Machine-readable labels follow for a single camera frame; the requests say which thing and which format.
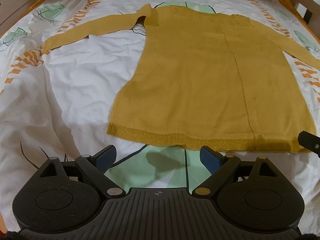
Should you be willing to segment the mustard yellow knit sweater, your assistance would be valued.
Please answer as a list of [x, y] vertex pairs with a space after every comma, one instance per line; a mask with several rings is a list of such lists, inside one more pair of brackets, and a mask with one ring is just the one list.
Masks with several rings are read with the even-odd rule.
[[314, 133], [316, 125], [285, 56], [313, 68], [319, 60], [245, 16], [145, 5], [52, 36], [44, 49], [129, 30], [141, 18], [145, 46], [133, 77], [116, 95], [107, 134], [191, 150], [302, 151], [299, 133]]

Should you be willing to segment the white patterned duvet cover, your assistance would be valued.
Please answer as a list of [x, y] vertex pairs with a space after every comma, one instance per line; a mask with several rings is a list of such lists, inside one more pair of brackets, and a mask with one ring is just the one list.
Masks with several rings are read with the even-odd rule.
[[[291, 38], [319, 60], [319, 43], [278, 0], [45, 0], [1, 37], [1, 216], [8, 230], [19, 229], [12, 210], [16, 194], [50, 157], [71, 161], [114, 145], [116, 166], [105, 176], [126, 190], [194, 188], [208, 177], [200, 148], [155, 146], [107, 134], [116, 95], [133, 77], [145, 46], [143, 18], [129, 30], [44, 49], [52, 36], [105, 16], [134, 14], [145, 5], [245, 16]], [[317, 135], [319, 68], [285, 57]], [[244, 160], [268, 157], [304, 199], [301, 232], [319, 234], [319, 158], [314, 153], [303, 148], [295, 153], [218, 152]]]

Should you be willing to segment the orange bed sheet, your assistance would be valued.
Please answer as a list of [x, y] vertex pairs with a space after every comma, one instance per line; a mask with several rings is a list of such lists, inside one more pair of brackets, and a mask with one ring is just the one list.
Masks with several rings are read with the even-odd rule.
[[319, 43], [319, 38], [313, 33], [313, 31], [309, 28], [307, 23], [303, 20], [302, 16], [298, 13], [295, 7], [291, 4], [290, 0], [278, 0], [278, 2], [283, 5], [288, 11], [290, 11], [297, 20], [304, 26], [304, 28], [315, 38], [315, 40]]

